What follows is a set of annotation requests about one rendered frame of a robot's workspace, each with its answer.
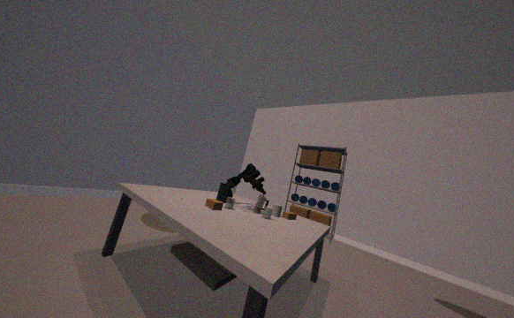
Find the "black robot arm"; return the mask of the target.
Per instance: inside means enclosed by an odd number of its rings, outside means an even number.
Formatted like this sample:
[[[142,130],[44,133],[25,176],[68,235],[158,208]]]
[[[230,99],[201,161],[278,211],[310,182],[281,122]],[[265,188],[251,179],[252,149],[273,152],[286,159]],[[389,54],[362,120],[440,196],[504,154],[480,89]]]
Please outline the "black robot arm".
[[[230,185],[230,188],[233,188],[240,183],[240,179],[243,178],[246,183],[251,182],[254,178],[257,178],[260,176],[260,172],[255,169],[252,163],[249,163],[246,166],[246,169],[242,171],[239,175],[236,177],[229,178],[226,183],[226,185]],[[255,179],[256,180],[256,179]],[[261,184],[262,181],[264,181],[264,177],[258,178],[256,182],[259,182]]]

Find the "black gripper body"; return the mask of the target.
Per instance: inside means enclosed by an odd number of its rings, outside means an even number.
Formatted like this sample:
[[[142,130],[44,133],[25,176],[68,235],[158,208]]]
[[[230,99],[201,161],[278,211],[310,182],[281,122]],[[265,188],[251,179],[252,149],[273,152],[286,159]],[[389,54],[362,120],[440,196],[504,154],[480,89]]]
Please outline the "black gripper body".
[[[251,183],[251,185],[253,185],[253,189],[257,188],[259,185],[263,186],[263,184],[256,182],[255,178],[250,183]]]

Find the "glass french press with black knob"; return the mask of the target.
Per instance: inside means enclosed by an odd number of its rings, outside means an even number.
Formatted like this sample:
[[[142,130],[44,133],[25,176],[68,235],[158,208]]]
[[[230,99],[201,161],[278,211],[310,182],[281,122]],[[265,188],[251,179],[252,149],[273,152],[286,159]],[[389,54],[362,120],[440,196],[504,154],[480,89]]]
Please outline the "glass french press with black knob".
[[[261,210],[264,210],[264,208],[262,208],[262,207],[263,207],[265,201],[267,202],[265,207],[267,207],[267,205],[268,205],[268,201],[266,200],[267,197],[264,196],[264,194],[266,194],[266,192],[263,193],[263,195],[259,194],[259,197],[258,197],[258,199],[257,199],[257,201],[255,203],[253,211],[255,211],[256,213],[261,213]]]

